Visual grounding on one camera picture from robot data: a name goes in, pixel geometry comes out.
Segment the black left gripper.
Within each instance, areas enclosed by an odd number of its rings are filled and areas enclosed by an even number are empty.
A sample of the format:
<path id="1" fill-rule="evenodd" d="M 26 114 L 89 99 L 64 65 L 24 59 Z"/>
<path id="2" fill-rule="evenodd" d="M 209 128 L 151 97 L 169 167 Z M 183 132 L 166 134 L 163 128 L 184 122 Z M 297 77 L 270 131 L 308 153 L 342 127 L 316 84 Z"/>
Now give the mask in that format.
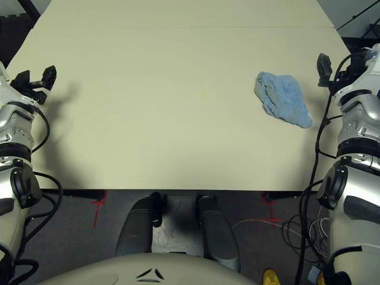
<path id="1" fill-rule="evenodd" d="M 45 104 L 48 92 L 52 89 L 57 76 L 56 67 L 47 67 L 42 75 L 41 81 L 30 83 L 30 71 L 26 70 L 18 73 L 12 81 L 14 88 L 24 88 L 23 95 L 37 102 L 39 105 Z"/>

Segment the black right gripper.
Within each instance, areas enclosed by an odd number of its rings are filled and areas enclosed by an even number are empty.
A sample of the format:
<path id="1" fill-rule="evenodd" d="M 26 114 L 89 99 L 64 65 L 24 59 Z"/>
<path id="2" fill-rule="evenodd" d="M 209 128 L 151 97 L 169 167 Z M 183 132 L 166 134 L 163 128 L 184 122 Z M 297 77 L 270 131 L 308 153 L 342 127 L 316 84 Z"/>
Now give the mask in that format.
<path id="1" fill-rule="evenodd" d="M 350 65 L 339 75 L 340 81 L 355 81 L 367 69 L 366 67 L 367 49 L 361 48 L 351 54 Z M 332 74 L 331 61 L 329 56 L 320 53 L 316 62 L 316 69 L 319 75 L 318 85 L 320 87 L 331 87 L 330 76 Z"/>

